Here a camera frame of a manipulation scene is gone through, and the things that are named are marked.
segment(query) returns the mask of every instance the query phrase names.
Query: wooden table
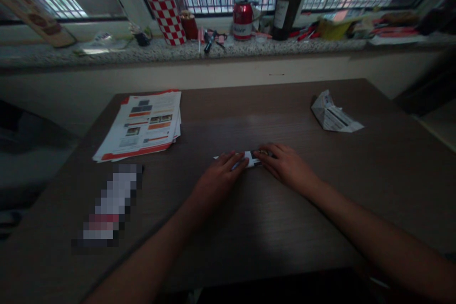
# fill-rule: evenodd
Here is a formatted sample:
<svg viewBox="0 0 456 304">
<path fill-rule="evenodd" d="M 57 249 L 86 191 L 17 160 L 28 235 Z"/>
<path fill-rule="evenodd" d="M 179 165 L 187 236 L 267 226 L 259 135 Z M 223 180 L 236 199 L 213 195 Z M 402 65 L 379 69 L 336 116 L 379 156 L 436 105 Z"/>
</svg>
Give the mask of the wooden table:
<svg viewBox="0 0 456 304">
<path fill-rule="evenodd" d="M 323 131 L 312 97 L 366 128 Z M 190 194 L 212 157 L 281 142 L 342 193 L 440 252 L 456 250 L 456 157 L 364 79 L 186 90 L 182 136 L 169 150 L 123 163 L 145 165 L 143 190 L 119 247 L 80 254 L 71 239 L 112 173 L 91 160 L 126 94 L 116 95 L 1 251 L 0 302 L 77 303 L 126 251 Z M 167 290 L 349 266 L 359 254 L 309 202 L 261 167 L 247 170 L 229 200 L 195 236 Z"/>
</svg>

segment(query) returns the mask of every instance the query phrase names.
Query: red can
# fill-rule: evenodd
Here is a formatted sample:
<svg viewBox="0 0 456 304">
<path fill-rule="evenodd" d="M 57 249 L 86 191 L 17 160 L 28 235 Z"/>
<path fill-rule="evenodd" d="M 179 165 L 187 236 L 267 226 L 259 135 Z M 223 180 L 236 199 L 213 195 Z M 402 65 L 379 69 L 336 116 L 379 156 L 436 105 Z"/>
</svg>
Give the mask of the red can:
<svg viewBox="0 0 456 304">
<path fill-rule="evenodd" d="M 252 34 L 253 10 L 248 0 L 237 0 L 233 9 L 233 35 L 237 40 L 249 40 Z"/>
</svg>

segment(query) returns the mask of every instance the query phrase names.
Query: person's left hand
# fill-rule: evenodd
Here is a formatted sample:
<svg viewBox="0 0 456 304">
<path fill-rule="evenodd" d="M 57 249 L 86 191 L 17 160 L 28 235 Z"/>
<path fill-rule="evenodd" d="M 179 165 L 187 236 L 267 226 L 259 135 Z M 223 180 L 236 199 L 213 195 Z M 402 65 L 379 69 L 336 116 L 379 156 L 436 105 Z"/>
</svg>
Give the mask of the person's left hand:
<svg viewBox="0 0 456 304">
<path fill-rule="evenodd" d="M 231 169 L 243 158 L 243 152 L 222 153 L 198 180 L 190 198 L 204 214 L 210 215 L 228 197 L 234 182 L 248 165 L 248 158 Z"/>
</svg>

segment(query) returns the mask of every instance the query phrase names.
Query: hand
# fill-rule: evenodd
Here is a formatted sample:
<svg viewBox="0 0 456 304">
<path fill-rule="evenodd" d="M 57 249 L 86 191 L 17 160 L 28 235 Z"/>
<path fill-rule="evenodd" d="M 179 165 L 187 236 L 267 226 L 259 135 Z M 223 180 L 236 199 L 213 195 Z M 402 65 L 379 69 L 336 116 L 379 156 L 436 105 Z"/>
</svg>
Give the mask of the hand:
<svg viewBox="0 0 456 304">
<path fill-rule="evenodd" d="M 267 144 L 260 150 L 272 152 L 277 158 L 255 152 L 263 166 L 283 184 L 309 197 L 324 185 L 324 182 L 312 171 L 292 148 L 282 144 Z"/>
<path fill-rule="evenodd" d="M 243 158 L 243 152 L 222 153 L 198 180 L 190 198 L 204 214 L 210 215 L 227 198 L 233 184 L 248 165 L 248 158 L 241 161 Z M 241 163 L 232 171 L 238 161 Z"/>
</svg>

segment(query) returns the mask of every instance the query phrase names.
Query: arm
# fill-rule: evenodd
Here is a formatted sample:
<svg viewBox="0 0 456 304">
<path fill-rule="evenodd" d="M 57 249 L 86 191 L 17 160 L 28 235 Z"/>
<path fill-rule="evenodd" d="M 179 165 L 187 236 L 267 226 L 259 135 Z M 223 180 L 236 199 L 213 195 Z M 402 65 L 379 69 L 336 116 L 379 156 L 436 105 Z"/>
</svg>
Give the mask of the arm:
<svg viewBox="0 0 456 304">
<path fill-rule="evenodd" d="M 247 166 L 248 158 L 231 171 L 243 157 L 243 153 L 222 154 L 171 219 L 109 275 L 84 304 L 151 303 L 191 235 L 228 196 Z"/>
<path fill-rule="evenodd" d="M 420 295 L 456 301 L 456 266 L 402 229 L 374 215 L 321 181 L 290 147 L 260 147 L 277 158 L 255 156 L 282 183 L 318 208 L 388 276 Z"/>
</svg>

